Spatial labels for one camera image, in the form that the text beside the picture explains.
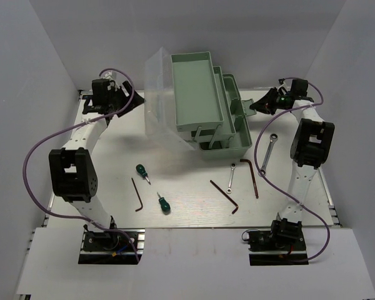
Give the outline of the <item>large silver ratchet wrench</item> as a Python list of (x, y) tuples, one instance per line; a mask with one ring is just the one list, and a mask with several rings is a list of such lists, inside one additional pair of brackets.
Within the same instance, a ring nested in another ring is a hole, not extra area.
[(271, 157), (271, 153), (273, 151), (274, 145), (275, 145), (275, 143), (277, 141), (278, 141), (278, 135), (275, 134), (275, 133), (272, 133), (269, 136), (269, 144), (268, 144), (268, 147), (267, 147), (267, 151), (266, 151), (266, 154), (265, 154), (262, 166), (261, 166), (261, 168), (259, 170), (259, 175), (260, 176), (265, 176), (266, 175), (266, 171), (267, 171), (267, 166), (268, 166), (268, 163), (269, 163), (269, 159)]

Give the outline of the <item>brown hex key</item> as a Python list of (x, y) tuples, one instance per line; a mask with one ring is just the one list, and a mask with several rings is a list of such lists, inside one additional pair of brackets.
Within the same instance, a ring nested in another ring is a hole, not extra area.
[(138, 188), (137, 188), (137, 186), (136, 186), (136, 183), (135, 183), (135, 180), (134, 180), (133, 177), (131, 178), (131, 181), (132, 181), (132, 185), (133, 185), (133, 187), (134, 187), (135, 193), (136, 193), (136, 197), (137, 197), (137, 199), (138, 199), (138, 201), (139, 201), (139, 204), (140, 204), (140, 206), (139, 206), (137, 209), (135, 209), (135, 212), (137, 213), (137, 212), (139, 212), (139, 211), (141, 211), (141, 210), (143, 209), (144, 204), (143, 204), (143, 202), (142, 202), (142, 199), (141, 199), (141, 197), (140, 197), (140, 194), (139, 194)]
[(257, 187), (257, 184), (256, 184), (256, 178), (255, 178), (255, 175), (254, 175), (254, 168), (253, 168), (252, 162), (249, 159), (240, 159), (239, 162), (248, 164), (249, 169), (250, 169), (250, 173), (251, 173), (251, 180), (252, 180), (252, 185), (253, 185), (253, 189), (254, 189), (254, 195), (255, 195), (256, 199), (259, 199), (258, 187)]
[(238, 209), (239, 209), (239, 205), (237, 204), (237, 202), (235, 200), (233, 200), (229, 195), (228, 193), (226, 193), (225, 191), (223, 191), (213, 180), (210, 180), (209, 181), (231, 204), (234, 205), (234, 209), (232, 210), (231, 214), (234, 215)]

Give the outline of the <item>green plastic toolbox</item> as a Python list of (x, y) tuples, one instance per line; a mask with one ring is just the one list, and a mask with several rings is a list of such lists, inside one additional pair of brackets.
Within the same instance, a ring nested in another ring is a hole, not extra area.
[(198, 151), (204, 159), (243, 157), (253, 142), (233, 74), (214, 66), (211, 53), (169, 54), (160, 48), (145, 62), (146, 136), (175, 152)]

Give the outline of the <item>green screwdriver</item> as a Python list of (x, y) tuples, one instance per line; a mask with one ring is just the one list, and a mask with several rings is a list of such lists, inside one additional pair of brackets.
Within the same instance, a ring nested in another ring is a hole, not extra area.
[(150, 180), (149, 180), (148, 173), (147, 173), (145, 167), (144, 167), (142, 164), (138, 164), (138, 165), (136, 166), (136, 171), (137, 171), (137, 173), (138, 173), (143, 179), (145, 179), (145, 180), (148, 182), (149, 185), (151, 185), (151, 182), (150, 182)]
[(157, 196), (158, 196), (158, 201), (159, 201), (162, 212), (164, 214), (169, 214), (171, 212), (170, 204), (158, 192), (157, 192)]

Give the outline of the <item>small silver ratchet wrench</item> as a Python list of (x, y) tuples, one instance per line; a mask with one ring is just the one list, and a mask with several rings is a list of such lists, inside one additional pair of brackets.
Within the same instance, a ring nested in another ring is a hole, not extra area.
[(226, 192), (228, 194), (232, 193), (232, 185), (233, 185), (233, 178), (234, 178), (235, 169), (236, 169), (236, 164), (232, 163), (231, 164), (231, 172), (230, 172), (230, 175), (229, 175), (229, 181), (228, 181), (228, 185), (227, 185), (227, 189), (226, 189)]

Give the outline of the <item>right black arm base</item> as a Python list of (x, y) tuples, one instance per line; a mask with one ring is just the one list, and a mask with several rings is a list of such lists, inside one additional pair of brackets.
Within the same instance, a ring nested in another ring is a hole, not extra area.
[(274, 220), (269, 230), (248, 229), (241, 235), (249, 246), (251, 266), (308, 265), (302, 222)]

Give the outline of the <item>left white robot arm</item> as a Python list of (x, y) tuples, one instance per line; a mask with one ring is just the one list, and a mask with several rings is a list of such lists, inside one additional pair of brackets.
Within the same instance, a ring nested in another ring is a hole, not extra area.
[(98, 176), (91, 153), (109, 127), (114, 116), (121, 117), (144, 103), (128, 81), (118, 84), (111, 75), (92, 81), (81, 114), (82, 126), (75, 129), (70, 140), (49, 153), (52, 189), (57, 197), (73, 206), (87, 228), (100, 232), (98, 242), (105, 249), (119, 244), (119, 233), (114, 218), (98, 199)]

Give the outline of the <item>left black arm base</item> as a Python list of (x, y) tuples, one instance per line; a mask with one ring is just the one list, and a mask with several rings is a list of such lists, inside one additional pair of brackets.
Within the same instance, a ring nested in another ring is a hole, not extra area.
[(80, 265), (137, 265), (137, 256), (141, 259), (144, 250), (145, 230), (126, 230), (127, 237), (114, 232), (94, 232), (84, 230), (79, 251)]

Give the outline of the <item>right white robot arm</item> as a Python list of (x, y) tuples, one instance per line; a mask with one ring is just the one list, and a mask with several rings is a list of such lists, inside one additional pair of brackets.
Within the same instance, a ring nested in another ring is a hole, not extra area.
[(297, 121), (297, 130), (292, 140), (289, 157), (292, 173), (287, 191), (286, 205), (271, 224), (270, 243), (277, 249), (284, 249), (296, 242), (302, 232), (302, 214), (310, 210), (305, 201), (313, 177), (329, 156), (335, 125), (325, 121), (316, 111), (321, 102), (315, 102), (308, 95), (312, 85), (305, 79), (290, 77), (279, 79), (265, 96), (250, 108), (258, 113), (272, 116), (272, 120), (291, 113)]

